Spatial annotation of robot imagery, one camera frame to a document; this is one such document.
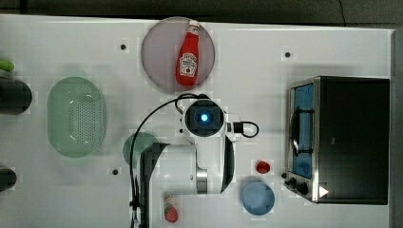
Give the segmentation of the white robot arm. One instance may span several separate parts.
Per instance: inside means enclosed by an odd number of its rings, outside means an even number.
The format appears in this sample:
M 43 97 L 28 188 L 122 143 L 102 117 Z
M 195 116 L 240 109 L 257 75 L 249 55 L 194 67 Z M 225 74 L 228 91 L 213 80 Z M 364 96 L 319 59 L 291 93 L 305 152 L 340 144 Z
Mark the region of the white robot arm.
M 137 161 L 140 228 L 162 228 L 163 199 L 220 194 L 235 170 L 236 122 L 209 100 L 191 103 L 182 114 L 187 144 L 155 142 Z

